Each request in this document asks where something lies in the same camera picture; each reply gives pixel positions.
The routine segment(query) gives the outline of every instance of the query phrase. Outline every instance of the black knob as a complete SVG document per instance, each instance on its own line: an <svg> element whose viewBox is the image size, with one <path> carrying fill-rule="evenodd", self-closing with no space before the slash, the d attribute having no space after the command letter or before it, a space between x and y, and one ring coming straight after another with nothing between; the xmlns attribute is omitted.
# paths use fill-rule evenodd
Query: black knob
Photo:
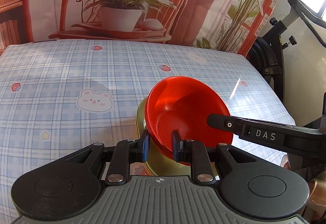
<svg viewBox="0 0 326 224"><path fill-rule="evenodd" d="M269 20L269 22L270 22L270 24L271 24L272 26L275 26L275 25L278 23L277 19L274 18L274 17L272 17L272 18Z"/></svg>
<svg viewBox="0 0 326 224"><path fill-rule="evenodd" d="M296 39L293 36L290 36L289 41L292 45L298 44Z"/></svg>

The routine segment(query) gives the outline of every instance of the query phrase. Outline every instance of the red bowl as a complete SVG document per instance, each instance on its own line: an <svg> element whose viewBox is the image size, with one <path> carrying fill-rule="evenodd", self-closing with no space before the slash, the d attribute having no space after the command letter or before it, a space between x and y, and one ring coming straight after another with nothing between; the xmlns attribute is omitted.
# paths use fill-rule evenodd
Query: red bowl
<svg viewBox="0 0 326 224"><path fill-rule="evenodd" d="M173 130L178 130L182 139L199 140L206 147L216 147L220 142L232 143L232 132L208 126L207 117L211 113L230 116L223 100L213 89L185 76L173 76L158 82L145 106L148 131L160 152L170 158L173 157Z"/></svg>

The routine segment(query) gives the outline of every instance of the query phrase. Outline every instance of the gray ribbed panel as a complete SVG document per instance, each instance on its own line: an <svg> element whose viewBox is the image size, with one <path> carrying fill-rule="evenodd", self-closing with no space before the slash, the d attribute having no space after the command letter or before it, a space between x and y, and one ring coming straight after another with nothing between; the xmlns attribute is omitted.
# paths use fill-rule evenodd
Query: gray ribbed panel
<svg viewBox="0 0 326 224"><path fill-rule="evenodd" d="M42 224L20 217L14 224ZM259 224L227 208L209 187L191 183L187 176L133 176L123 186L108 187L90 209L51 224ZM294 216L275 224L302 224Z"/></svg>

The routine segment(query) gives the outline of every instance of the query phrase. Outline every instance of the blue and white checkered tablecloth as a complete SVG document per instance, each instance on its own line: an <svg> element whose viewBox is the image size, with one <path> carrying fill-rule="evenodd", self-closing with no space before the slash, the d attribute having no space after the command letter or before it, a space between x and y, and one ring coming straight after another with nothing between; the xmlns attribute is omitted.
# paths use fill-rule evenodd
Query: blue and white checkered tablecloth
<svg viewBox="0 0 326 224"><path fill-rule="evenodd" d="M173 75L209 85L231 115L294 124L241 55L102 40L9 46L0 57L0 220L18 216L10 190L20 175L94 142L135 138L137 105ZM284 154L237 136L233 145L276 164Z"/></svg>

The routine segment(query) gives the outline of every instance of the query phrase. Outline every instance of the metal screw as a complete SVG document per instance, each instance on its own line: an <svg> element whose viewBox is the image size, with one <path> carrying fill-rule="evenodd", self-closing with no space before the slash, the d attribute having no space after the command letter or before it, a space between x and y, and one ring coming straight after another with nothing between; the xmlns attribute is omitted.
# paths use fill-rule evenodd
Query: metal screw
<svg viewBox="0 0 326 224"><path fill-rule="evenodd" d="M214 179L214 177L211 175L202 174L202 175L198 175L197 179L201 182L210 182Z"/></svg>
<svg viewBox="0 0 326 224"><path fill-rule="evenodd" d="M121 182L122 180L123 180L122 175L109 175L108 176L108 181L112 182L112 183L118 183L118 182Z"/></svg>

